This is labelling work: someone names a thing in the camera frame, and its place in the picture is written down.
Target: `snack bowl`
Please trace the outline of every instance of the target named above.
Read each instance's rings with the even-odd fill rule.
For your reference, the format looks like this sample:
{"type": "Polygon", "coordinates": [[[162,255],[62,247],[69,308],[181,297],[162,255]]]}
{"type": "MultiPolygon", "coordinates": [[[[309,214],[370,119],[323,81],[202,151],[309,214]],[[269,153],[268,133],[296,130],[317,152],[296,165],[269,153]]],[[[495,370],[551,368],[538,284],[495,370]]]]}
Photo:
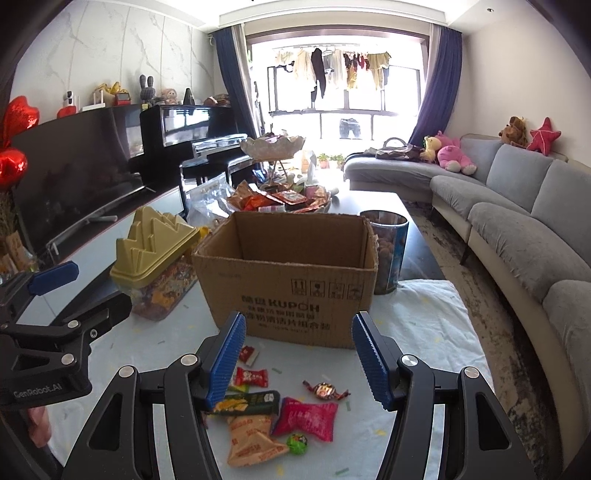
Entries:
{"type": "Polygon", "coordinates": [[[293,158],[304,147],[305,137],[247,138],[240,142],[242,151],[257,161],[279,161],[293,158]]]}

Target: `floor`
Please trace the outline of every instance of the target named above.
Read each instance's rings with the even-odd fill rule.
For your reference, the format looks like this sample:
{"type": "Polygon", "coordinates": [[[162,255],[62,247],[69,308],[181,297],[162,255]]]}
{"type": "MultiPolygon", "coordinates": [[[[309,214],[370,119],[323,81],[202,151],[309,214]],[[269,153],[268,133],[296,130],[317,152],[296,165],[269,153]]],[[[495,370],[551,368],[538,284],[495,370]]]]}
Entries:
{"type": "Polygon", "coordinates": [[[464,251],[460,236],[431,206],[407,203],[444,275],[460,293],[480,337],[495,392],[525,445],[538,479],[560,474],[558,421],[546,378],[527,335],[480,261],[464,251]]]}

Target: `candy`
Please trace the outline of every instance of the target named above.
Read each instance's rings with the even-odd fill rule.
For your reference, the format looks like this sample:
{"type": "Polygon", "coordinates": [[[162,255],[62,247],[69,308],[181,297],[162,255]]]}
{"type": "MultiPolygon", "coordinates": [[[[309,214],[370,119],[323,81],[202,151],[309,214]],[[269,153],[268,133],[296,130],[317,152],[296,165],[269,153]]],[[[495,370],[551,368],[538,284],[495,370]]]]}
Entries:
{"type": "Polygon", "coordinates": [[[308,449],[308,439],[299,433],[290,435],[286,444],[290,448],[290,452],[294,455],[303,455],[308,449]]]}
{"type": "Polygon", "coordinates": [[[269,386],[269,375],[267,370],[244,370],[237,367],[235,384],[240,385],[255,385],[257,387],[267,388],[269,386]]]}
{"type": "Polygon", "coordinates": [[[253,346],[245,345],[240,350],[240,355],[238,358],[243,364],[246,364],[247,367],[252,367],[252,364],[255,362],[258,356],[258,350],[253,346]]]}
{"type": "Polygon", "coordinates": [[[289,446],[269,437],[271,417],[253,415],[236,417],[228,422],[232,446],[228,465],[233,467],[255,465],[287,453],[289,446]]]}
{"type": "Polygon", "coordinates": [[[345,390],[343,393],[338,394],[334,386],[329,383],[319,383],[312,387],[306,380],[302,382],[306,388],[311,391],[316,397],[321,400],[342,400],[343,398],[351,395],[349,390],[345,390]]]}
{"type": "Polygon", "coordinates": [[[226,395],[216,403],[212,413],[225,416],[277,415],[279,413],[279,392],[268,390],[257,393],[226,395]]]}
{"type": "Polygon", "coordinates": [[[281,436],[301,430],[316,435],[324,442],[333,441],[333,429],[338,403],[310,404],[286,397],[281,404],[281,415],[273,430],[274,436],[281,436]]]}

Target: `blue tin can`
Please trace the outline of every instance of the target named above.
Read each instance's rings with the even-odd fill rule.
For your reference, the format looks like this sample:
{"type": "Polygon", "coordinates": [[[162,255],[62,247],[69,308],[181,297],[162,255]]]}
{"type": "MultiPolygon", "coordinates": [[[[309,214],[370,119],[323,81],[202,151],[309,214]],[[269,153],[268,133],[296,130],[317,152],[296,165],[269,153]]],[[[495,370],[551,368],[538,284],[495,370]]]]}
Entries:
{"type": "Polygon", "coordinates": [[[366,210],[360,213],[366,217],[378,237],[378,275],[375,295],[384,295],[396,290],[404,247],[408,234],[408,219],[385,210],[366,210]]]}

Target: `marble wall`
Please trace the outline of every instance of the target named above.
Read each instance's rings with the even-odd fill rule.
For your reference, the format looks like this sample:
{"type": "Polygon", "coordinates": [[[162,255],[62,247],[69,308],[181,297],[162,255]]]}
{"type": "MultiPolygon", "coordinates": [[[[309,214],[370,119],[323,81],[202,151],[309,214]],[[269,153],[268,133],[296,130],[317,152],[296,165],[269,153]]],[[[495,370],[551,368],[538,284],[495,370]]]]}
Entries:
{"type": "Polygon", "coordinates": [[[26,95],[41,122],[56,117],[72,90],[92,103],[101,83],[120,81],[139,102],[139,76],[154,77],[157,94],[175,88],[182,100],[214,93],[213,52],[207,35],[172,18],[108,2],[74,0],[25,52],[11,97],[26,95]]]}

